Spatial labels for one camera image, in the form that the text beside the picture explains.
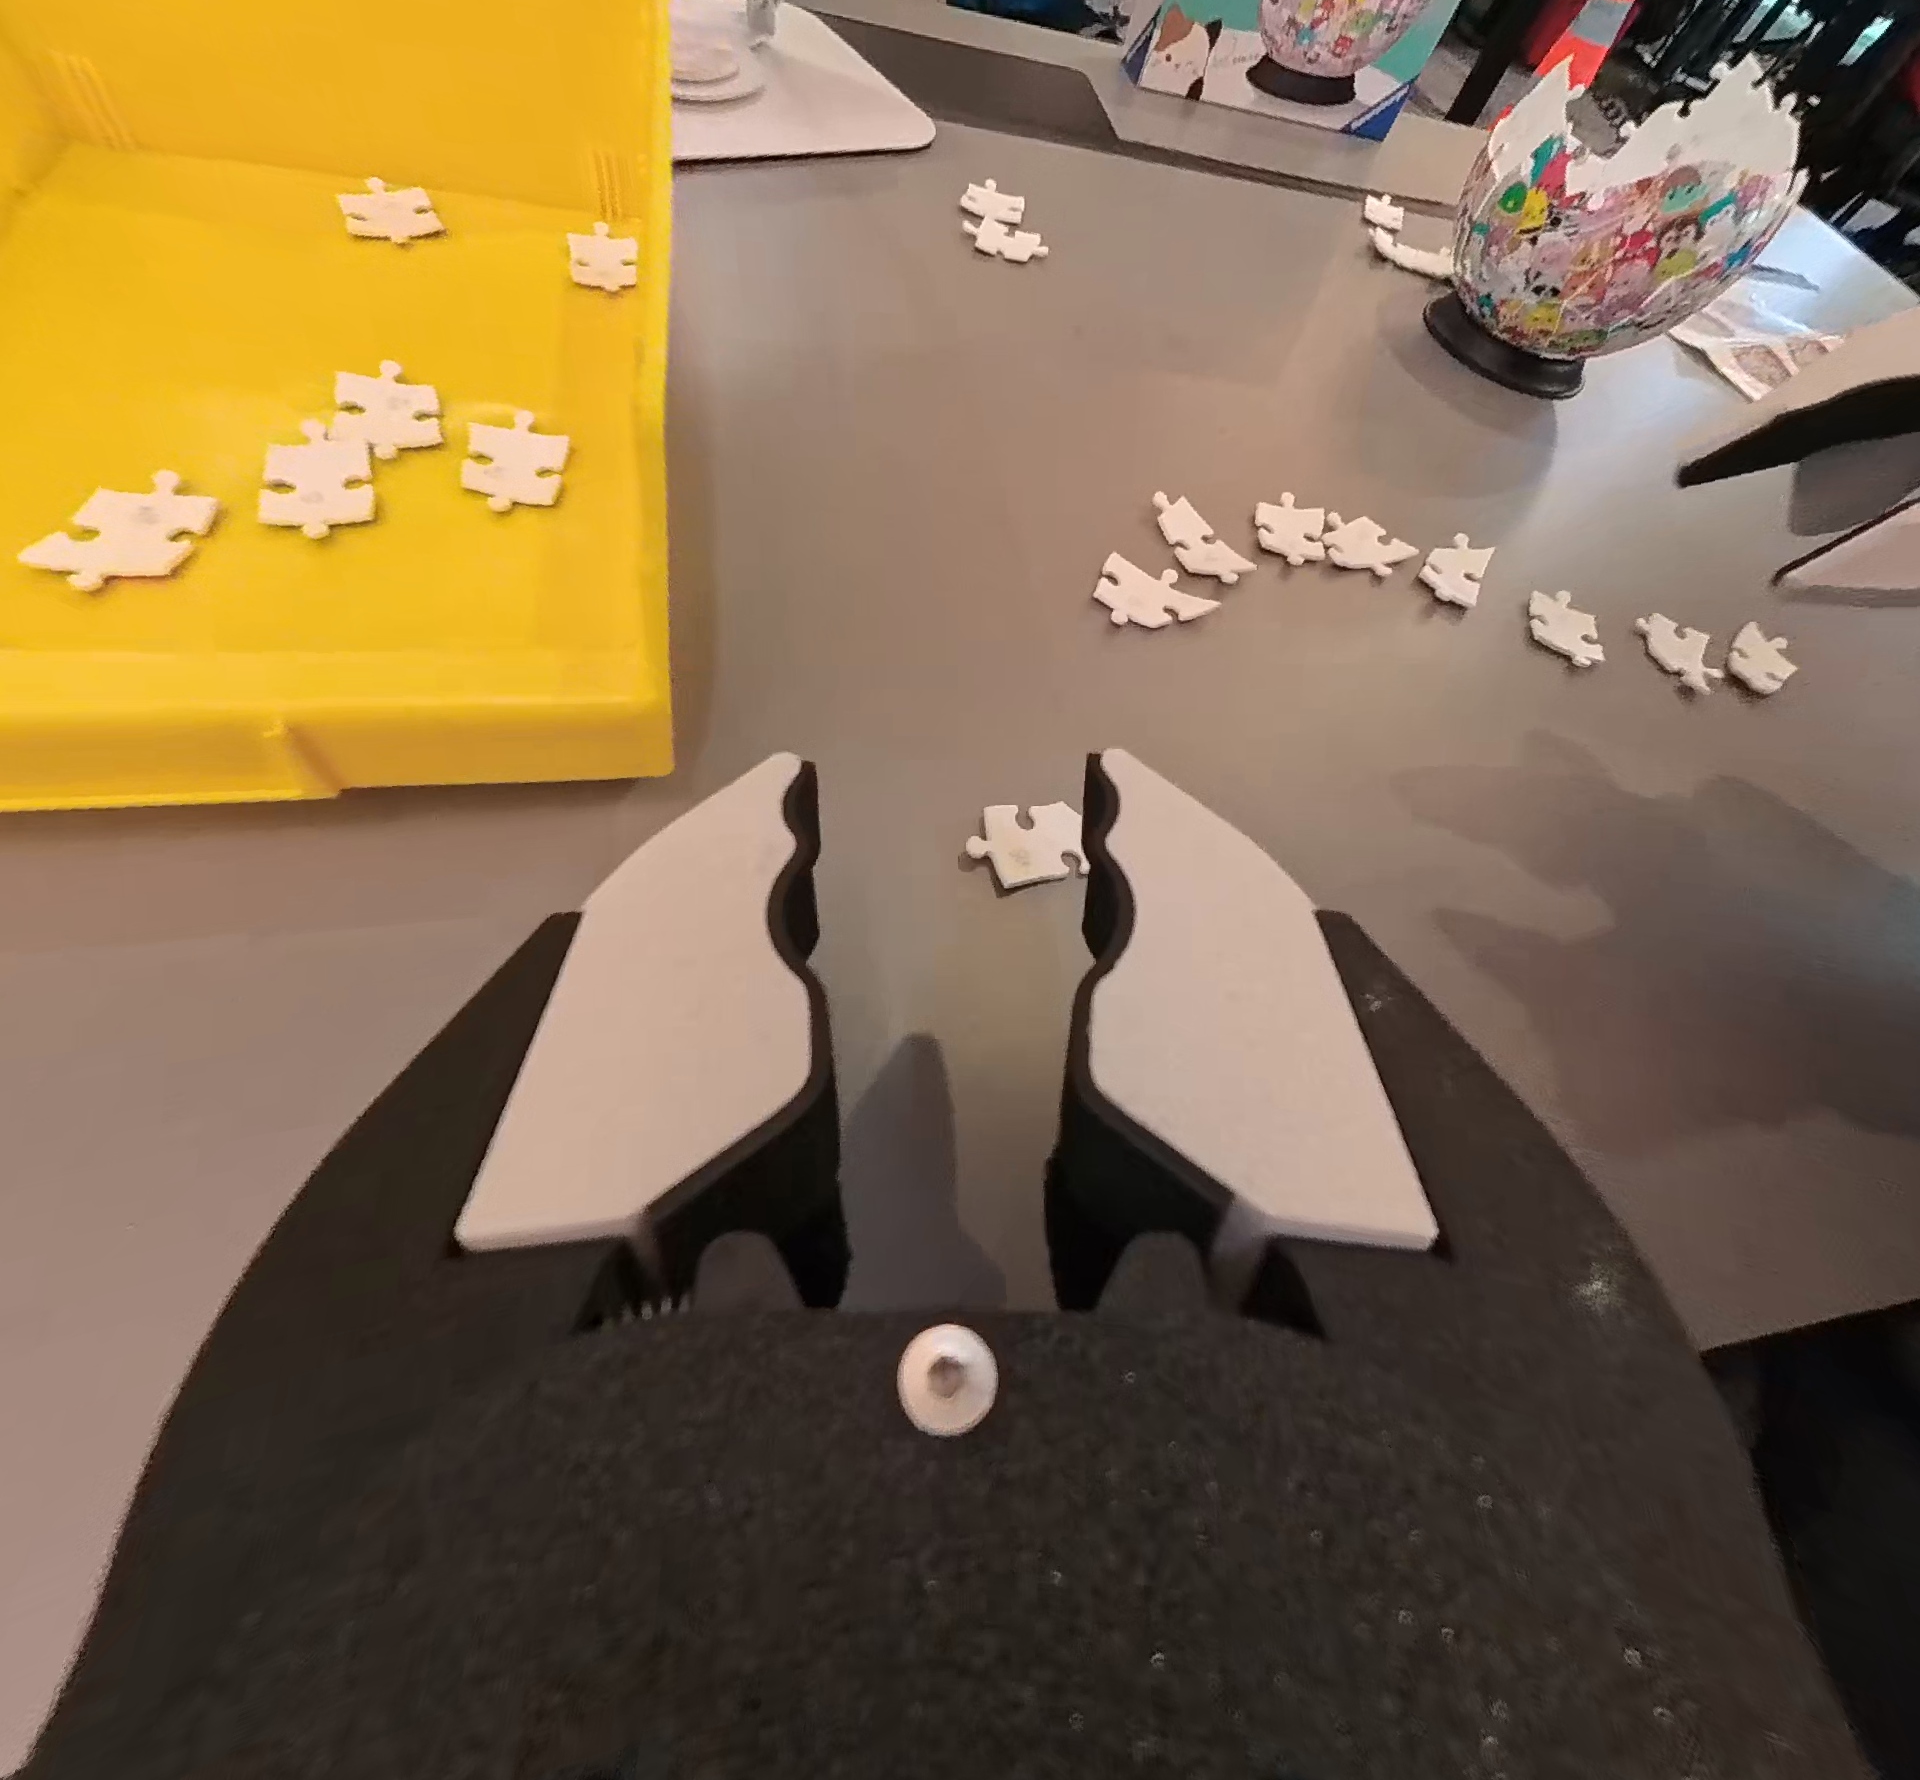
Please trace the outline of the white puzzle leaflet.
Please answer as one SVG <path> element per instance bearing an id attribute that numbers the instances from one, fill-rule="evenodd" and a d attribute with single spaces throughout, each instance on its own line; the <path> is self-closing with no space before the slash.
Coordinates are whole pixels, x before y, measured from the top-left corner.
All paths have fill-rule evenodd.
<path id="1" fill-rule="evenodd" d="M 1667 338 L 1750 405 L 1843 345 L 1841 332 L 1803 325 L 1790 310 L 1774 305 L 1766 296 L 1768 285 L 1739 281 L 1667 331 Z"/>

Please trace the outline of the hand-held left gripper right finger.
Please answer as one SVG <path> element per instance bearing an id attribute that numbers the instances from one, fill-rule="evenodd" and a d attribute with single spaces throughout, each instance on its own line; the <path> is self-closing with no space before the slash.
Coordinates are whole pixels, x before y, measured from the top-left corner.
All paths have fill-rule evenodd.
<path id="1" fill-rule="evenodd" d="M 1250 1230 L 1248 1298 L 1313 1322 L 1289 1250 L 1434 1255 L 1444 1229 L 1320 909 L 1269 852 L 1120 746 L 1083 783 L 1090 969 L 1042 1175 L 1052 1295 Z"/>

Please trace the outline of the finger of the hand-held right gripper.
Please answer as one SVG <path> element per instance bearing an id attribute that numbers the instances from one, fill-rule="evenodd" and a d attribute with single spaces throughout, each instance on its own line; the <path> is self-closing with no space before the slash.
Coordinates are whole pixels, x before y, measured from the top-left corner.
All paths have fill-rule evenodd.
<path id="1" fill-rule="evenodd" d="M 1906 498 L 1793 560 L 1772 587 L 1822 603 L 1916 603 L 1919 501 Z"/>
<path id="2" fill-rule="evenodd" d="M 1685 453 L 1674 485 L 1699 489 L 1755 472 L 1795 470 L 1836 450 L 1916 432 L 1916 375 L 1870 378 L 1813 399 L 1768 399 L 1709 445 Z"/>

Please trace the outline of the row of white puzzle pieces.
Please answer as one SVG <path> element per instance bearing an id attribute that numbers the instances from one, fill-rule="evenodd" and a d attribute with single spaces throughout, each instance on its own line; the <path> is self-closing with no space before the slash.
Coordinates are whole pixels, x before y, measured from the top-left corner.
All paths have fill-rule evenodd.
<path id="1" fill-rule="evenodd" d="M 1257 569 L 1255 560 L 1225 541 L 1188 496 L 1156 492 L 1151 501 L 1159 535 L 1174 558 L 1164 571 L 1143 569 L 1111 552 L 1091 584 L 1091 603 L 1120 629 L 1162 631 L 1194 624 L 1217 612 Z M 1260 501 L 1252 511 L 1257 552 L 1289 571 L 1326 566 L 1386 583 L 1403 569 L 1446 615 L 1462 618 L 1481 603 L 1493 546 L 1466 533 L 1419 548 L 1388 533 L 1379 519 L 1344 517 L 1307 507 L 1293 492 Z M 1585 673 L 1604 662 L 1600 621 L 1571 602 L 1571 593 L 1529 593 L 1524 631 L 1532 648 L 1553 654 L 1567 669 Z M 1733 683 L 1743 696 L 1768 700 L 1797 674 L 1788 639 L 1743 621 L 1726 640 L 1666 614 L 1632 620 L 1632 639 L 1646 660 L 1681 692 L 1705 696 Z"/>

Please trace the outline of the yellow plastic bin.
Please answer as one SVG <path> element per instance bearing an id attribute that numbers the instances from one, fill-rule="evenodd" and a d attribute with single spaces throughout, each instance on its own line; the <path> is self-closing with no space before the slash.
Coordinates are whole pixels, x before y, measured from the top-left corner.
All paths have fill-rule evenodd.
<path id="1" fill-rule="evenodd" d="M 668 0 L 4 0 L 7 810 L 671 772 L 668 47 Z M 446 234 L 349 236 L 372 177 Z M 384 359 L 446 445 L 260 526 Z M 459 472 L 520 409 L 572 453 L 501 517 Z M 222 503 L 173 579 L 16 562 L 153 472 Z"/>

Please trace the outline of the colourful puzzle ball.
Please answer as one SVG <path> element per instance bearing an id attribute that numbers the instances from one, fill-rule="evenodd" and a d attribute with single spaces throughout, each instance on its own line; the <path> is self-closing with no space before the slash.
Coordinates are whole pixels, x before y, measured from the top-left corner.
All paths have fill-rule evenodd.
<path id="1" fill-rule="evenodd" d="M 1444 310 L 1548 368 L 1622 352 L 1705 310 L 1766 253 L 1807 175 L 1768 65 L 1717 68 L 1603 147 L 1556 65 L 1490 130 L 1453 219 Z"/>

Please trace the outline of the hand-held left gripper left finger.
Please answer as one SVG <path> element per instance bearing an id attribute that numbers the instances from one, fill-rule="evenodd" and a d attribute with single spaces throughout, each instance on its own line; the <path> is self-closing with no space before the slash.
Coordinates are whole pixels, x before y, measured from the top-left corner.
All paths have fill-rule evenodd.
<path id="1" fill-rule="evenodd" d="M 818 775 L 773 752 L 586 898 L 453 1225 L 469 1255 L 622 1242 L 680 1297 L 768 1239 L 805 1306 L 851 1241 L 818 948 Z"/>

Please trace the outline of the white desk stand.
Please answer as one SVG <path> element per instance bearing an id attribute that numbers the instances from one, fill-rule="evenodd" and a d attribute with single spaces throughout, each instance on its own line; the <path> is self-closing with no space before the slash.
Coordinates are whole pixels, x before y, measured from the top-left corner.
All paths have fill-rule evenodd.
<path id="1" fill-rule="evenodd" d="M 917 155 L 934 120 L 794 0 L 671 0 L 676 164 Z"/>

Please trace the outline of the scattered white puzzle pieces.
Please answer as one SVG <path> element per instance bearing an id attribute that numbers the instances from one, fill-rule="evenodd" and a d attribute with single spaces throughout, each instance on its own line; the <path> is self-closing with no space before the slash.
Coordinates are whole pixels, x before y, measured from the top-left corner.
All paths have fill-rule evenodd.
<path id="1" fill-rule="evenodd" d="M 394 189 L 372 177 L 362 190 L 340 194 L 339 209 L 349 236 L 362 240 L 403 248 L 446 234 L 423 187 Z M 340 372 L 335 412 L 306 418 L 300 432 L 296 443 L 265 450 L 254 519 L 325 541 L 339 528 L 376 521 L 379 463 L 446 445 L 442 397 L 384 359 L 374 375 Z M 467 425 L 459 485 L 493 514 L 549 509 L 563 498 L 570 453 L 568 438 L 541 431 L 533 412 L 520 409 L 509 425 Z M 64 530 L 26 543 L 16 562 L 77 593 L 160 583 L 199 552 L 220 517 L 216 496 L 188 490 L 176 472 L 153 472 L 139 492 L 94 490 Z"/>

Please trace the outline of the black ball stand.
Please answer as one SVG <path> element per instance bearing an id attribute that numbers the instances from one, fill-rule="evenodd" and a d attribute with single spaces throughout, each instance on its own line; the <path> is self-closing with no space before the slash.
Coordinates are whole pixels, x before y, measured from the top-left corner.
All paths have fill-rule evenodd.
<path id="1" fill-rule="evenodd" d="M 1451 290 L 1423 305 L 1423 326 L 1427 336 L 1461 368 L 1514 394 L 1567 403 L 1582 390 L 1585 363 L 1579 358 L 1527 352 L 1488 332 Z"/>

